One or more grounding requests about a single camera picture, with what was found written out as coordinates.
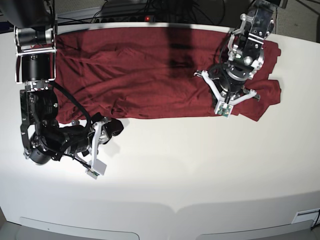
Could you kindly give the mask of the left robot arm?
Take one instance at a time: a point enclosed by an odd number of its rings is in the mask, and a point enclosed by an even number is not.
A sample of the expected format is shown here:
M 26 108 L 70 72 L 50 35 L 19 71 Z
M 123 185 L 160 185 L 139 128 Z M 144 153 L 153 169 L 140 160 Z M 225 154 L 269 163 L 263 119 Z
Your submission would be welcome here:
M 245 83 L 252 80 L 264 64 L 263 45 L 275 25 L 275 8 L 269 0 L 255 0 L 247 13 L 241 14 L 240 26 L 227 37 L 217 63 L 208 69 L 215 86 L 211 91 L 218 102 L 260 100 L 260 95 L 246 88 Z

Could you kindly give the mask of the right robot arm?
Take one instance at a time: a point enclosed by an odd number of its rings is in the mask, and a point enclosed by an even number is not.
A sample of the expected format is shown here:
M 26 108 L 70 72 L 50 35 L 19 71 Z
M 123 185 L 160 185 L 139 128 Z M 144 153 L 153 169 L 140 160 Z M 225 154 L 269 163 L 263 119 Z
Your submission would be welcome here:
M 3 0 L 0 10 L 13 25 L 16 49 L 15 81 L 20 92 L 21 138 L 26 158 L 38 165 L 70 157 L 90 169 L 99 165 L 98 148 L 123 130 L 122 123 L 100 113 L 90 115 L 57 77 L 58 23 L 52 0 Z M 56 92 L 62 93 L 86 119 L 60 127 Z

